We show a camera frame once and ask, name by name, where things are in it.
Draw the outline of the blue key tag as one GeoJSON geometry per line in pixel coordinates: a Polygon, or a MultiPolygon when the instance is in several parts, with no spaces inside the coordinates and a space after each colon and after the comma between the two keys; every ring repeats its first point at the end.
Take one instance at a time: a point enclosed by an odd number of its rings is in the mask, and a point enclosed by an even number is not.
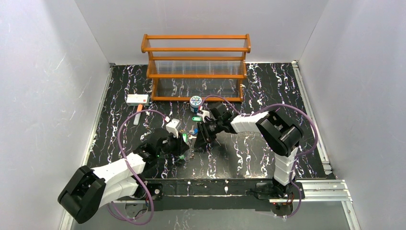
{"type": "Polygon", "coordinates": [[[189,130],[189,133],[190,133],[190,134],[194,134],[194,133],[195,133],[195,131],[194,131],[194,125],[192,125],[191,129],[189,130]]]}

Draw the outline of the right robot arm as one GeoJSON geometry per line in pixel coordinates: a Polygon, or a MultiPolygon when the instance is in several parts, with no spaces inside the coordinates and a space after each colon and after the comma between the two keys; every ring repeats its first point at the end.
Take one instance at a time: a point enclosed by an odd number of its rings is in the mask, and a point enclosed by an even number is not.
{"type": "Polygon", "coordinates": [[[293,163],[297,154],[303,130],[280,109],[267,109],[251,115],[234,115],[222,103],[216,103],[210,110],[199,108],[197,115],[198,133],[194,144],[200,148],[216,139],[221,132],[259,133],[275,154],[275,172],[271,189],[274,192],[287,192],[294,178],[293,163]]]}

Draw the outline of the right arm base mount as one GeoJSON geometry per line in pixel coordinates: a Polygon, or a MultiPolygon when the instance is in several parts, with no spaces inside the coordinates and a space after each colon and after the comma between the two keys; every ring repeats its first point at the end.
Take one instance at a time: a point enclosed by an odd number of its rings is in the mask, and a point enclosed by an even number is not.
{"type": "Polygon", "coordinates": [[[301,195],[302,198],[305,198],[304,191],[302,191],[301,188],[298,190],[294,187],[288,190],[286,193],[278,192],[270,187],[251,188],[247,191],[247,193],[255,196],[258,200],[276,199],[279,203],[291,203],[294,200],[298,200],[299,195],[301,195]]]}

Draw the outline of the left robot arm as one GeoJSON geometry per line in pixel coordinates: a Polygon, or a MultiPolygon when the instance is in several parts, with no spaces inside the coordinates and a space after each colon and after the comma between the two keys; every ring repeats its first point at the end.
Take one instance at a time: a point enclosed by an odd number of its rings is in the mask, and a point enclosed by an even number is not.
{"type": "Polygon", "coordinates": [[[79,224],[91,219],[100,207],[122,197],[140,196],[152,201],[155,190],[148,188],[140,174],[155,166],[160,156],[183,156],[189,148],[181,133],[159,128],[118,161],[95,168],[79,167],[57,201],[79,224]]]}

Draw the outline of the large silver carabiner keyring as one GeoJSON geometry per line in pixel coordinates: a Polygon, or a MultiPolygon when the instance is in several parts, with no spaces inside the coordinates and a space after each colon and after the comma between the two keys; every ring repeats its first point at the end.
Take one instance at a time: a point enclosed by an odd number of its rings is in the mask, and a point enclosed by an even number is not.
{"type": "Polygon", "coordinates": [[[193,141],[197,138],[197,129],[195,128],[194,129],[194,131],[195,131],[195,133],[194,134],[190,134],[189,133],[189,130],[181,130],[180,131],[180,137],[182,138],[182,134],[183,133],[186,133],[187,135],[188,135],[188,139],[187,139],[187,142],[184,142],[183,140],[182,140],[182,144],[185,144],[186,146],[187,146],[187,150],[185,150],[185,151],[182,151],[182,154],[181,155],[184,155],[185,156],[185,158],[183,159],[184,161],[188,161],[190,158],[191,158],[191,151],[193,150],[193,147],[192,147],[192,143],[193,143],[193,141]]]}

